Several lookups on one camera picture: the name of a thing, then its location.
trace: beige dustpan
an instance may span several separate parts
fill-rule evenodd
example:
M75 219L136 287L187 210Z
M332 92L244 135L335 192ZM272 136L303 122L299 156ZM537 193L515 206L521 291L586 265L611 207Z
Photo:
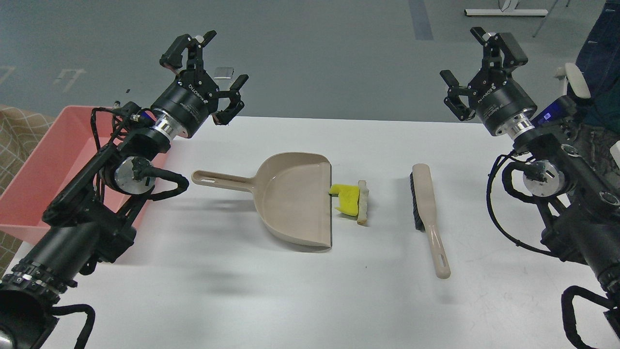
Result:
M282 240L332 246L332 167L322 155L281 153L265 160L252 178L198 170L192 181L252 193L260 218Z

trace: brush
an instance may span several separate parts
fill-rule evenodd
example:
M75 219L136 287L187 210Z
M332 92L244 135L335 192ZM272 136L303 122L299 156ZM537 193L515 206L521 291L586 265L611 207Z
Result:
M414 197L414 221L417 230L426 231L430 245L435 274L440 279L450 277L450 265L443 249L439 229L437 228L437 207L430 168L425 163L413 166L409 175L411 194Z

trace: black bristles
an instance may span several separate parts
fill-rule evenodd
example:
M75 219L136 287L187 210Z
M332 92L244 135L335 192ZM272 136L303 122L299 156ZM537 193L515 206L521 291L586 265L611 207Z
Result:
M420 218L420 213L418 212L418 204L415 201L415 188L414 188L414 174L411 172L409 175L409 183L411 184L411 195L414 197L414 222L415 228L420 231L424 231L424 222L422 222L422 218Z

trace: brush handle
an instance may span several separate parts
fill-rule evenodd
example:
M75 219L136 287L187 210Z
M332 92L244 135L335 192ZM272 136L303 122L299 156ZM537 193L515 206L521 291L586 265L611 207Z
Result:
M433 190L430 168L425 163L417 163L412 168L412 176L414 179L415 202L418 214L424 223L428 235L428 244L433 256L435 274L440 279L447 279L450 277L450 265L448 264L448 258L443 249L439 228L437 227L437 206L435 204L435 192Z
M447 279L450 277L450 265L448 264L446 252L443 249L439 230L436 225L425 225L425 229L428 235L430 253L433 256L433 264L435 265L435 275L440 279Z

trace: black robotic arm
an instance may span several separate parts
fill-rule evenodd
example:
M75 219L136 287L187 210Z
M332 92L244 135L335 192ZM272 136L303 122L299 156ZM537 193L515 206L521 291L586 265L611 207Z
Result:
M202 50L215 35L212 30L203 37L177 37L160 59L162 66L175 72L175 80L150 108L129 102L93 110L97 153L47 207L43 221L51 229L0 283L0 348L40 348L57 316L74 312L87 314L76 344L84 347L94 310L85 304L55 307L60 295L77 286L78 273L91 274L98 262L113 263L132 246L136 236L132 224L147 200L166 199L188 188L185 177L156 168L151 160L167 152L174 137L191 138L208 116L215 124L226 125L244 106L239 90L247 75L238 77L229 91L220 91L203 68ZM186 68L178 72L185 50ZM221 98L230 103L218 111ZM103 146L95 124L98 112L113 115L113 132ZM156 178L177 187L153 193ZM105 188L129 195L118 211L104 205Z
M480 27L471 32L483 46L481 69L467 86L460 86L450 70L441 71L448 85L444 103L461 121L478 116L491 135L508 134L514 142L514 153L531 155L526 162L509 163L502 181L511 196L537 205L545 224L541 242L549 251L511 240L562 261L588 265L606 293L601 297L577 286L565 291L562 311L567 338L577 348L590 348L577 334L571 303L574 296L607 308L605 316L620 338L620 193L595 173L573 146L563 143L557 136L561 132L539 124L539 120L572 116L575 104L562 96L535 115L537 106L512 78L512 71L528 61L514 37L510 33L487 33ZM467 104L461 96L468 98ZM496 162L490 174L489 204L492 178L500 166ZM523 173L531 196L514 189L514 171ZM568 207L558 199L562 194L570 194ZM500 228L493 214L492 218Z

